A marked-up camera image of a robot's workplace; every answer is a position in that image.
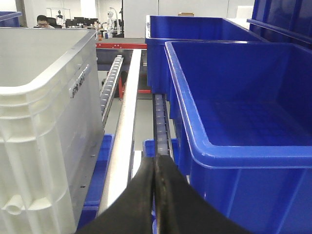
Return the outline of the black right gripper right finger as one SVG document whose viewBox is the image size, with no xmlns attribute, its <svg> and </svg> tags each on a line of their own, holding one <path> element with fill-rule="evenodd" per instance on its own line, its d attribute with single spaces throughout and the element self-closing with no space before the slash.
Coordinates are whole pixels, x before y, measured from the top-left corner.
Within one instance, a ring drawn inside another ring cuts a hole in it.
<svg viewBox="0 0 312 234">
<path fill-rule="evenodd" d="M 169 156 L 155 157 L 158 234 L 249 234 L 208 204 L 189 185 Z"/>
</svg>

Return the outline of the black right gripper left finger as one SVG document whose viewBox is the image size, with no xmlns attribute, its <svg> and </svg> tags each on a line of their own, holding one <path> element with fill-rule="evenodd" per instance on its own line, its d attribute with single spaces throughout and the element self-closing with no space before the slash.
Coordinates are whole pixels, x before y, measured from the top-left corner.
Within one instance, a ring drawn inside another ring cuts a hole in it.
<svg viewBox="0 0 312 234">
<path fill-rule="evenodd" d="M 143 157 L 136 175 L 121 195 L 77 234 L 151 234 L 154 158 Z"/>
</svg>

